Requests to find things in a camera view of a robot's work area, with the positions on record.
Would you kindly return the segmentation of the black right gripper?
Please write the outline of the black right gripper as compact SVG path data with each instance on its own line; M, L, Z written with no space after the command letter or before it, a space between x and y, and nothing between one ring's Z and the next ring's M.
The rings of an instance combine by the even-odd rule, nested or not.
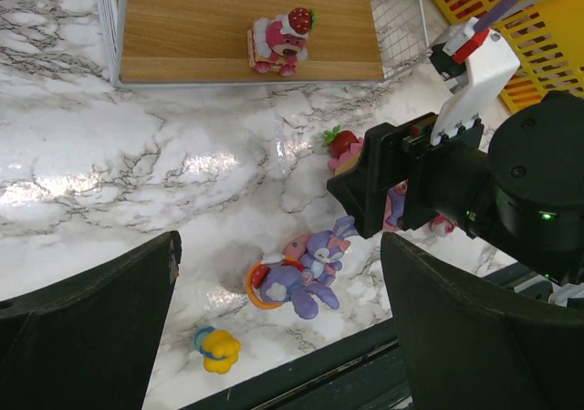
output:
M450 148L459 145L476 148L485 129L481 120L476 119L457 128L453 137L441 136L439 144L433 146L431 132L437 121L438 116L430 112L399 126L384 122L368 129L355 164L328 179L328 192L347 215L355 218L355 227L362 237L373 237L383 229L388 192L403 181L409 183L409 188L402 228L416 229L437 215L419 190L423 168Z

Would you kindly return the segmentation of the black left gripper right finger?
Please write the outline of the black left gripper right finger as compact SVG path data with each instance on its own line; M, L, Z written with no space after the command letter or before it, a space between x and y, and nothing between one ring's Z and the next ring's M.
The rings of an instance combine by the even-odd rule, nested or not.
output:
M393 233L381 264L415 408L582 408L582 311L499 287Z

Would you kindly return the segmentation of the pink bear cake car toy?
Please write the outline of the pink bear cake car toy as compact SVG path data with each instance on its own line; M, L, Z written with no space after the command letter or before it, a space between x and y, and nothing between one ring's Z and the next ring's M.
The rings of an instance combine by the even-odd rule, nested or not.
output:
M247 31L249 68L258 74L294 75L297 64L308 58L307 40L315 24L315 12L305 7L257 19Z

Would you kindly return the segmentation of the purple unicorn pink donut toy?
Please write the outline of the purple unicorn pink donut toy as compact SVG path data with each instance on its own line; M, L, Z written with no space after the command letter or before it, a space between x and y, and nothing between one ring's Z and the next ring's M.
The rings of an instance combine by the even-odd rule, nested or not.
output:
M384 229L387 231L399 231L399 222L402 219L408 182L403 181L388 190L385 212Z

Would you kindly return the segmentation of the small yellow blue toy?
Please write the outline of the small yellow blue toy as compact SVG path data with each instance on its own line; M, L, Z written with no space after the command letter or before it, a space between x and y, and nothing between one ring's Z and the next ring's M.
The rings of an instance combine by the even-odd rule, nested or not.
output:
M193 345L203 356L203 368L208 373L226 374L238 361L241 343L230 332L205 326L196 331Z

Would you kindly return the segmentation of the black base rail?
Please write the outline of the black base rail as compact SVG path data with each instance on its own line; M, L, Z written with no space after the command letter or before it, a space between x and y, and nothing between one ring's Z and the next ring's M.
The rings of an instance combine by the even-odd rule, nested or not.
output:
M483 278L533 300L580 310L574 287L566 302L553 304L551 285L541 280L531 290L517 283L526 267L515 264ZM213 394L201 409L392 409L413 405L407 368L393 317L366 331Z

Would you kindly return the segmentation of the purple bunny pink donut toy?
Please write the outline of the purple bunny pink donut toy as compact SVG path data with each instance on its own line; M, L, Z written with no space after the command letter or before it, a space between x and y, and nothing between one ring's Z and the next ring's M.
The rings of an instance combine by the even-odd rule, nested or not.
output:
M342 270L341 259L350 247L349 238L358 234L353 216L339 218L328 230L306 233L291 240L284 255L299 263L304 280L329 286Z

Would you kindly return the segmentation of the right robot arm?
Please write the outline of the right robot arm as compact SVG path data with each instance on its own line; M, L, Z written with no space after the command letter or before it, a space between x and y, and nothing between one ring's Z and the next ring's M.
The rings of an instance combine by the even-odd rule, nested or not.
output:
M407 191L399 228L454 221L559 286L583 281L583 100L551 91L510 116L486 151L477 121L431 144L438 118L369 129L357 162L328 180L362 237L381 231L388 192Z

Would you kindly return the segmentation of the pink bear strawberry tart toy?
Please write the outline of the pink bear strawberry tart toy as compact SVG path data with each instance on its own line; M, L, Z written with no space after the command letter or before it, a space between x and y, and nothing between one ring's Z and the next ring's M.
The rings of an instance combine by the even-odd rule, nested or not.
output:
M334 174L340 174L352 168L360 158L364 139L352 131L342 130L339 125L324 131L324 142L328 147L330 159L328 168Z

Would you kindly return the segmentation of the yellow plastic basket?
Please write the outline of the yellow plastic basket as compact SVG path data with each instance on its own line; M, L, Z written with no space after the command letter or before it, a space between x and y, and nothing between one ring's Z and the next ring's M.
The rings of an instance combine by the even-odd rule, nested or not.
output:
M451 24L481 17L500 0L433 0ZM583 0L521 0L492 25L521 65L501 93L512 112L552 90L583 96Z

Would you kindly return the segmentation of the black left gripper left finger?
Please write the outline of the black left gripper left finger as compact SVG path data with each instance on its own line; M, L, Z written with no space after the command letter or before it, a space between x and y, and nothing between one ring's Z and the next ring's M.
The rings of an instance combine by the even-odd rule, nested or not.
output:
M179 233L166 232L2 301L2 408L140 409L181 256Z

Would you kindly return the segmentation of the pink bear lying toy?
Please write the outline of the pink bear lying toy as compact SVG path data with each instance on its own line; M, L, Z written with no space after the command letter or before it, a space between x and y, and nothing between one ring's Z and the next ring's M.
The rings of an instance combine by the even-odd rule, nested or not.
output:
M446 237L453 233L457 224L445 216L437 216L430 223L430 228L438 237Z

